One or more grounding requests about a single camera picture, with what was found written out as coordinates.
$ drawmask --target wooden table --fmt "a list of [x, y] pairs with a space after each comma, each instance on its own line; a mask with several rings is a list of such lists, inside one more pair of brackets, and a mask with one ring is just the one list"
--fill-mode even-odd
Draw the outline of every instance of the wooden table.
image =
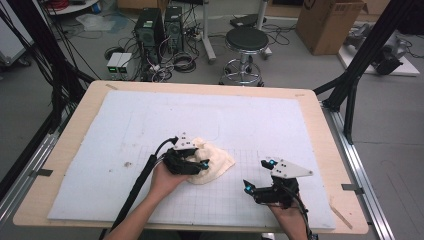
[[[100, 109], [109, 91], [145, 91], [167, 93], [191, 93], [209, 95], [235, 95], [295, 99], [299, 102], [306, 129], [310, 136], [315, 158], [327, 190], [327, 196], [336, 221], [336, 229], [319, 230], [317, 233], [365, 234], [368, 232], [362, 208], [353, 191], [344, 191], [341, 184], [350, 184], [340, 153], [336, 147], [318, 99], [311, 90], [283, 88], [253, 88], [240, 86], [135, 83], [96, 81], [92, 83], [73, 114], [58, 143], [47, 159], [44, 169], [53, 170], [49, 177], [38, 176], [14, 216], [14, 223], [22, 226], [83, 226], [111, 227], [111, 222], [95, 221], [52, 221], [47, 215], [60, 189], [66, 170], [76, 155], [91, 122]], [[246, 229], [225, 229], [222, 227], [163, 226], [149, 228], [181, 230], [225, 230], [246, 231]]]

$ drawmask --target stool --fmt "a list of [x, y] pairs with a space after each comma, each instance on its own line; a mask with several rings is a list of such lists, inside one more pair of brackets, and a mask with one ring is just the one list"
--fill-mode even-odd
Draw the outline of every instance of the stool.
[[263, 87], [261, 70], [253, 63], [253, 54], [263, 52], [268, 47], [268, 37], [261, 30], [248, 27], [238, 27], [230, 30], [225, 37], [227, 47], [241, 54], [240, 59], [233, 59], [224, 67], [223, 79], [239, 84], [249, 84], [258, 81], [257, 86]]

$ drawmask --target gray floor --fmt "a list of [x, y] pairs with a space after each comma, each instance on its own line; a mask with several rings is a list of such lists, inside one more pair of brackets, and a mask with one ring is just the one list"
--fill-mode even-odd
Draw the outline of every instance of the gray floor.
[[[211, 32], [231, 28], [223, 17], [211, 21]], [[118, 19], [122, 29], [112, 33], [82, 32], [72, 43], [102, 79], [109, 79], [103, 55], [119, 39], [130, 37], [134, 23]], [[70, 29], [75, 22], [66, 22]], [[295, 21], [270, 19], [268, 23], [290, 27]], [[259, 56], [265, 87], [314, 89], [338, 77], [344, 68], [337, 56], [312, 56], [296, 33], [283, 33], [286, 46], [273, 44], [268, 60]], [[424, 55], [424, 39], [405, 37], [413, 43], [411, 51]], [[217, 84], [225, 63], [237, 57], [227, 50], [221, 37], [211, 38], [217, 61], [209, 65], [201, 43], [197, 69], [193, 73], [174, 73], [170, 83]], [[421, 72], [424, 60], [406, 58]], [[77, 58], [80, 69], [92, 75]], [[50, 86], [35, 65], [15, 66], [0, 73], [0, 179], [22, 152], [51, 110]], [[374, 191], [396, 239], [421, 239], [424, 233], [424, 75], [418, 77], [363, 75], [358, 89], [353, 140], [372, 182]], [[319, 96], [328, 97], [329, 92]], [[13, 225], [11, 218], [0, 229], [0, 239], [96, 239], [100, 229], [29, 228]], [[321, 235], [321, 239], [377, 239], [373, 228], [367, 235]]]

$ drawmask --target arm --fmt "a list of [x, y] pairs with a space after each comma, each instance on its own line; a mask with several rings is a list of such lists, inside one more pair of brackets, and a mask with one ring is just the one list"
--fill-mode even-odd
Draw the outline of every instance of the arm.
[[146, 198], [105, 239], [138, 239], [158, 204], [188, 177], [173, 175], [164, 163], [159, 163], [153, 171], [152, 183]]
[[307, 240], [306, 225], [299, 208], [290, 207], [283, 209], [280, 206], [268, 205], [277, 218], [280, 227], [290, 240]]

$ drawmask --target white cloth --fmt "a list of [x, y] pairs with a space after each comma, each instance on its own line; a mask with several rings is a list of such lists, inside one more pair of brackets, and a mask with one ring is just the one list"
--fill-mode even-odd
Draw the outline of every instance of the white cloth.
[[205, 184], [217, 179], [235, 164], [235, 160], [226, 151], [219, 149], [201, 138], [195, 138], [193, 143], [198, 150], [188, 161], [200, 162], [209, 159], [209, 168], [202, 170], [198, 175], [190, 177], [187, 181], [193, 184]]

